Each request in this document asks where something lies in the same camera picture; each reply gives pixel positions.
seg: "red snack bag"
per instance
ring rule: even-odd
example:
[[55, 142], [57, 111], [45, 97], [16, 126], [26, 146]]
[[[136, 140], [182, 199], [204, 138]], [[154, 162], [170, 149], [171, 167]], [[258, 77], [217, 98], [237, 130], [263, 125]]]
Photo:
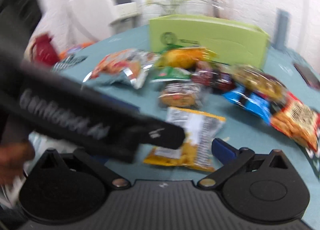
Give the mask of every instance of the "red snack bag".
[[288, 93], [285, 107], [272, 116], [271, 125], [301, 146], [317, 151], [320, 114], [292, 93]]

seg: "human hand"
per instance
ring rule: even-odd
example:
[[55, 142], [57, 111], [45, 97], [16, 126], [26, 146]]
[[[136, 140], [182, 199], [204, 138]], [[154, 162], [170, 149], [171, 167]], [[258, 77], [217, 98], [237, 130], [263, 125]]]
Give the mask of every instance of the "human hand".
[[21, 176], [24, 163], [34, 156], [29, 141], [0, 145], [0, 185], [11, 184], [16, 176]]

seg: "white machine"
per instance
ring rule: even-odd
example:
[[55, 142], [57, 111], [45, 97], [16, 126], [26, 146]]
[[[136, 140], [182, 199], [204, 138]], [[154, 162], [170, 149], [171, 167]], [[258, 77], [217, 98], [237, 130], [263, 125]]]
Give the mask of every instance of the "white machine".
[[77, 44], [100, 41], [134, 28], [137, 0], [70, 0], [68, 14]]

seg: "metal screw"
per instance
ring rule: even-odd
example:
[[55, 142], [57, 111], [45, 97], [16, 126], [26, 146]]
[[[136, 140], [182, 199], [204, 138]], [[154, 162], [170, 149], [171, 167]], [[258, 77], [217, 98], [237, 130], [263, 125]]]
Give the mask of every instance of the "metal screw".
[[199, 183], [203, 187], [212, 187], [216, 184], [216, 181], [211, 178], [204, 178]]
[[112, 184], [116, 187], [126, 187], [129, 185], [129, 182], [124, 178], [117, 178], [112, 181]]

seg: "blue gripper pad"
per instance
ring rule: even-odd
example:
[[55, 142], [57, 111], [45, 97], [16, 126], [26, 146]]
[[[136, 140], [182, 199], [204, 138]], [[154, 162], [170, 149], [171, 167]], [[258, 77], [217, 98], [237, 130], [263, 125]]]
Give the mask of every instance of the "blue gripper pad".
[[212, 155], [215, 156], [223, 165], [237, 158], [239, 150], [233, 148], [220, 138], [215, 138], [211, 146]]

